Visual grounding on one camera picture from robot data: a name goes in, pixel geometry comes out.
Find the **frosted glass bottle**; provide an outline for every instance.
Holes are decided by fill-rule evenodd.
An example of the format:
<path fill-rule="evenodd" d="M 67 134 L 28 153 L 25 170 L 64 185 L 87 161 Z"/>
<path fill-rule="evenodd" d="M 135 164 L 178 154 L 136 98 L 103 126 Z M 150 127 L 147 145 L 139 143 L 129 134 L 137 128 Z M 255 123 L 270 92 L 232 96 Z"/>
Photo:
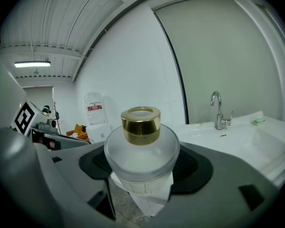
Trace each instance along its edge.
<path fill-rule="evenodd" d="M 104 146 L 113 171 L 131 193 L 149 196 L 166 183 L 180 152 L 176 134 L 160 122 L 160 111 L 135 107 L 122 112 L 123 125 Z"/>

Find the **white wall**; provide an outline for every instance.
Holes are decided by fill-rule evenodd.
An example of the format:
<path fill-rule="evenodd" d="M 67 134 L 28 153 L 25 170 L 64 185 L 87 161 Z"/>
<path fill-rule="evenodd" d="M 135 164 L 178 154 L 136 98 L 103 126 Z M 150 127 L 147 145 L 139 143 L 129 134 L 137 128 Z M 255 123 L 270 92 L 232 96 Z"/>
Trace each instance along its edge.
<path fill-rule="evenodd" d="M 184 124 L 181 87 L 165 35 L 147 6 L 138 6 L 114 24 L 98 42 L 76 80 L 78 106 L 89 124 L 83 97 L 99 92 L 112 129 L 120 114 L 134 106 L 160 109 L 161 122 Z"/>
<path fill-rule="evenodd" d="M 262 110 L 281 120 L 282 93 L 271 50 L 253 20 L 233 0 L 189 0 L 156 11 L 182 73 L 189 123 L 216 120 L 222 96 L 225 118 Z"/>
<path fill-rule="evenodd" d="M 76 124 L 85 124 L 83 115 L 79 113 L 75 85 L 72 82 L 61 80 L 43 81 L 37 78 L 34 81 L 19 79 L 19 83 L 22 87 L 52 86 L 54 88 L 54 101 L 56 102 L 56 110 L 59 112 L 61 134 L 74 130 Z"/>
<path fill-rule="evenodd" d="M 10 127 L 20 104 L 23 104 L 25 99 L 25 91 L 0 60 L 0 128 Z"/>
<path fill-rule="evenodd" d="M 49 117 L 55 119 L 54 107 L 53 107 L 53 87 L 32 87 L 24 88 L 27 93 L 27 99 L 29 99 L 35 106 L 42 111 L 45 105 L 49 106 L 51 113 Z"/>

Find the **ceiling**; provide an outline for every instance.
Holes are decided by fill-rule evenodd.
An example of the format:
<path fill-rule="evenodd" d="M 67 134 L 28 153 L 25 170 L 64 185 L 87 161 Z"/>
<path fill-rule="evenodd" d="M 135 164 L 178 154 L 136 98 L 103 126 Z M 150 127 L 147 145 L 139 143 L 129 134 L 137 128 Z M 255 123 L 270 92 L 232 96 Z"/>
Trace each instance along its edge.
<path fill-rule="evenodd" d="M 74 80 L 97 29 L 129 0 L 20 0 L 0 28 L 0 57 L 15 78 Z M 51 67 L 15 68 L 19 61 Z"/>

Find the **ceiling light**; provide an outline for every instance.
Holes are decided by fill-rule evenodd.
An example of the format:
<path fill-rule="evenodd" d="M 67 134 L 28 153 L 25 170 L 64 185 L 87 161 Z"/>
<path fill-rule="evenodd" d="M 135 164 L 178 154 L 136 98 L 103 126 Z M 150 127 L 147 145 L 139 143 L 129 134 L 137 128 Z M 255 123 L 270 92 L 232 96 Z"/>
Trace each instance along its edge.
<path fill-rule="evenodd" d="M 49 61 L 27 61 L 27 62 L 15 62 L 15 67 L 48 67 L 51 66 Z"/>

